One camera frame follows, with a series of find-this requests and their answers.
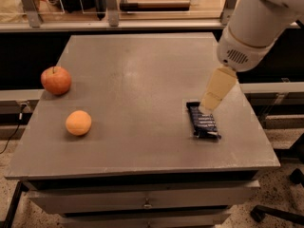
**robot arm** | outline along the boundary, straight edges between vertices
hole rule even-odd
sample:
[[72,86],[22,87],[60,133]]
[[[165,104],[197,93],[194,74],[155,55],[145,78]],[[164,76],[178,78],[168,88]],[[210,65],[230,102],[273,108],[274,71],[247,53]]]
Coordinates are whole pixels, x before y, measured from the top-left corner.
[[304,0],[239,0],[218,44],[220,62],[235,71],[254,68],[303,15]]

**table top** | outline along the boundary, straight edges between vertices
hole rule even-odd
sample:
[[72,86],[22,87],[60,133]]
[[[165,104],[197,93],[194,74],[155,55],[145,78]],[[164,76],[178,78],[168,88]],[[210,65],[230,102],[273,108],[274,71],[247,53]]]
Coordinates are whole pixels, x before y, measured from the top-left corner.
[[[60,63],[63,96],[44,92],[7,170],[8,179],[258,170],[279,166],[240,90],[214,116],[219,141],[193,136],[187,102],[200,101],[219,66],[212,33],[72,36]],[[83,137],[67,116],[92,117]]]

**apple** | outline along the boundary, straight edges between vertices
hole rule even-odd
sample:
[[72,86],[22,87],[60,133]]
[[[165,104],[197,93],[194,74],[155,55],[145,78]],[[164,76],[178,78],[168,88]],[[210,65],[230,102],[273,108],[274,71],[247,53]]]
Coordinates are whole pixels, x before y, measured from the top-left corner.
[[83,110],[76,110],[66,118],[66,129],[75,136],[82,136],[87,133],[91,125],[90,115]]
[[71,85],[68,71],[60,66],[51,66],[44,70],[40,80],[44,89],[54,95],[65,94]]

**cabinet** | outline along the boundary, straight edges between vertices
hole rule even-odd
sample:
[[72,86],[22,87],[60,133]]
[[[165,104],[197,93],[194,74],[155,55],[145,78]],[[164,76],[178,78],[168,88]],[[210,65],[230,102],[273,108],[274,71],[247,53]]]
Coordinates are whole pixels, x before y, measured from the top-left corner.
[[[239,85],[214,112],[222,138],[193,136],[186,103],[218,66],[216,44],[211,33],[72,36],[60,59],[72,87],[43,93],[6,177],[66,227],[223,223],[279,162]],[[65,130],[76,109],[93,120],[81,138]]]

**black cable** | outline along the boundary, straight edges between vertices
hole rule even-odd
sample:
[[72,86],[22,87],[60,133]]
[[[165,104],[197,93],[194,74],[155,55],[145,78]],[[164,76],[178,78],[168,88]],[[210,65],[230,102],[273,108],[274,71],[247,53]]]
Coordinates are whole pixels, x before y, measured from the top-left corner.
[[21,105],[21,107],[20,107],[20,113],[19,113],[18,125],[17,125],[15,131],[9,136],[9,139],[7,140],[7,143],[6,143],[5,147],[4,147],[4,149],[0,152],[0,155],[2,155],[7,150],[7,147],[9,145],[9,142],[10,142],[11,138],[18,132],[20,124],[21,124],[21,121],[22,121],[24,108],[25,108],[25,106]]
[[301,29],[304,29],[304,25],[303,25],[303,23],[302,23],[301,21],[296,20],[295,22],[296,22],[297,25],[299,25],[299,27],[300,27]]

